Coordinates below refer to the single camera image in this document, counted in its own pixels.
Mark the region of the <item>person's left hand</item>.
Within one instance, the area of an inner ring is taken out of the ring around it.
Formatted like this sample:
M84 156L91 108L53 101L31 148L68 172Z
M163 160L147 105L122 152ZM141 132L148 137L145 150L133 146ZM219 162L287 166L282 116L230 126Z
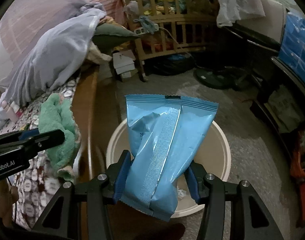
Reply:
M8 181L0 181L0 218L3 225L12 228L12 206L18 201L18 189L10 186Z

